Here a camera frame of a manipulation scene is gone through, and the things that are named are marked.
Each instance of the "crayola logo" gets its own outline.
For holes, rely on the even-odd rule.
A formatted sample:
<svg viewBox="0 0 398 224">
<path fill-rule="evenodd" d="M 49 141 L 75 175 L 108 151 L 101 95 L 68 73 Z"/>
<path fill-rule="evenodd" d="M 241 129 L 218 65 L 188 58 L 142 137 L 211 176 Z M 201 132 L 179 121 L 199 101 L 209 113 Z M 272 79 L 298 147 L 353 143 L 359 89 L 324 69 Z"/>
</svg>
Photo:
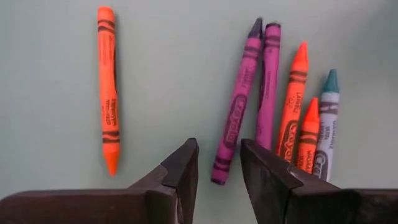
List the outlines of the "crayola logo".
<svg viewBox="0 0 398 224">
<path fill-rule="evenodd" d="M 317 151 L 313 161 L 312 174 L 322 180 L 326 180 L 328 175 L 328 155 L 323 151 Z"/>
<path fill-rule="evenodd" d="M 234 149 L 241 128 L 244 109 L 246 108 L 247 98 L 243 94 L 238 94 L 232 102 L 229 111 L 228 120 L 224 129 L 224 145 L 227 148 Z"/>
<path fill-rule="evenodd" d="M 281 156 L 289 162 L 292 160 L 296 132 L 297 132 L 297 121 L 296 120 L 289 121 L 285 129 L 284 137 L 282 138 L 282 145 L 281 145 L 282 147 L 280 151 Z"/>
</svg>

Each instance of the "light teal surface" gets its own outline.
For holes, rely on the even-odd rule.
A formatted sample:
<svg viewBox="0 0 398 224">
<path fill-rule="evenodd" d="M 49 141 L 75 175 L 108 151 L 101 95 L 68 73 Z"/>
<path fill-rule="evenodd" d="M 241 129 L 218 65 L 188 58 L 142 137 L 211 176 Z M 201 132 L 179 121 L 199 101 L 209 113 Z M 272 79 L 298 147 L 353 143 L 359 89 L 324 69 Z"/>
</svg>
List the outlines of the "light teal surface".
<svg viewBox="0 0 398 224">
<path fill-rule="evenodd" d="M 118 176 L 101 156 L 96 9 L 118 16 L 123 125 Z M 0 197 L 28 189 L 127 187 L 195 137 L 195 223 L 255 223 L 239 157 L 211 184 L 244 41 L 257 16 L 282 23 L 275 130 L 295 49 L 308 40 L 305 108 L 337 68 L 331 182 L 398 187 L 398 1 L 0 1 Z M 253 138 L 259 76 L 241 128 Z"/>
</svg>

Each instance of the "crayon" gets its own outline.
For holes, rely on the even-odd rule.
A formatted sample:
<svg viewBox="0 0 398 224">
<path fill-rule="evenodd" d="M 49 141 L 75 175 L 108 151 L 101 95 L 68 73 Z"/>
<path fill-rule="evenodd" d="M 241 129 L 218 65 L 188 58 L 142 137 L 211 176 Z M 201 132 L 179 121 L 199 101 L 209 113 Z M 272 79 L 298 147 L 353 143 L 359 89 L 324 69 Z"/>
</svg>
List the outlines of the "crayon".
<svg viewBox="0 0 398 224">
<path fill-rule="evenodd" d="M 101 6 L 97 14 L 99 99 L 101 101 L 102 142 L 109 174 L 116 174 L 120 155 L 118 91 L 115 73 L 115 29 L 111 8 Z"/>
<path fill-rule="evenodd" d="M 323 86 L 320 99 L 320 135 L 313 165 L 313 175 L 325 181 L 330 179 L 339 100 L 337 71 L 332 69 Z"/>
<path fill-rule="evenodd" d="M 224 185 L 228 178 L 229 166 L 234 156 L 236 140 L 248 101 L 248 94 L 257 68 L 257 60 L 261 51 L 262 18 L 257 18 L 244 47 L 243 57 L 235 82 L 229 113 L 224 126 L 224 133 L 218 145 L 217 155 L 213 164 L 211 181 Z"/>
<path fill-rule="evenodd" d="M 272 127 L 278 79 L 280 24 L 273 22 L 266 25 L 264 32 L 264 58 L 257 115 L 256 142 L 271 150 Z"/>
<path fill-rule="evenodd" d="M 313 158 L 317 149 L 319 133 L 318 98 L 311 100 L 304 116 L 297 147 L 297 168 L 312 174 Z"/>
<path fill-rule="evenodd" d="M 279 129 L 276 153 L 288 162 L 292 162 L 294 142 L 297 134 L 297 121 L 300 118 L 304 97 L 305 81 L 308 72 L 307 43 L 303 42 L 293 59 L 286 90 L 284 110 Z"/>
</svg>

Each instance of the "orange crayon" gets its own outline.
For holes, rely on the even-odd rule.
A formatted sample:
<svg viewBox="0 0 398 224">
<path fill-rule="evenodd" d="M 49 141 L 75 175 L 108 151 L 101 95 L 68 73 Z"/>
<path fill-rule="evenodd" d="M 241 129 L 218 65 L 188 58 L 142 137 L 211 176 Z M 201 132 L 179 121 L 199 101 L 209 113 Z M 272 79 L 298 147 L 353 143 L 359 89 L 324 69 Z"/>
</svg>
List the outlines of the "orange crayon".
<svg viewBox="0 0 398 224">
<path fill-rule="evenodd" d="M 114 176 L 120 155 L 118 91 L 115 73 L 114 14 L 101 6 L 97 14 L 99 99 L 101 100 L 103 153 L 109 174 Z"/>
<path fill-rule="evenodd" d="M 318 98 L 311 100 L 310 106 L 305 114 L 300 131 L 297 148 L 297 168 L 312 174 L 313 159 L 317 149 L 319 133 L 319 105 Z"/>
<path fill-rule="evenodd" d="M 297 133 L 297 121 L 300 118 L 301 104 L 304 97 L 305 81 L 308 72 L 307 43 L 303 42 L 293 59 L 286 90 L 284 110 L 279 129 L 276 153 L 291 162 L 294 141 Z"/>
</svg>

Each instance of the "purple crayon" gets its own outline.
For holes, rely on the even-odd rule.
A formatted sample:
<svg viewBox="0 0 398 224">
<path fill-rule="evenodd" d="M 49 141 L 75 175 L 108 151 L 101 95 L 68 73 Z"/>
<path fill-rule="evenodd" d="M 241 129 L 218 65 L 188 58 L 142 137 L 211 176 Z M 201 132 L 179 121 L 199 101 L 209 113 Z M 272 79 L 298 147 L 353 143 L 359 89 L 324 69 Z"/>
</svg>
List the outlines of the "purple crayon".
<svg viewBox="0 0 398 224">
<path fill-rule="evenodd" d="M 235 82 L 229 113 L 224 127 L 224 134 L 220 139 L 213 165 L 211 181 L 216 184 L 224 185 L 228 178 L 229 165 L 234 156 L 236 140 L 241 128 L 244 110 L 246 109 L 246 103 L 248 101 L 248 94 L 261 52 L 261 42 L 262 18 L 257 18 L 244 47 L 241 66 Z"/>
<path fill-rule="evenodd" d="M 263 74 L 257 115 L 256 142 L 271 150 L 272 127 L 279 66 L 280 24 L 267 24 L 264 35 Z"/>
</svg>

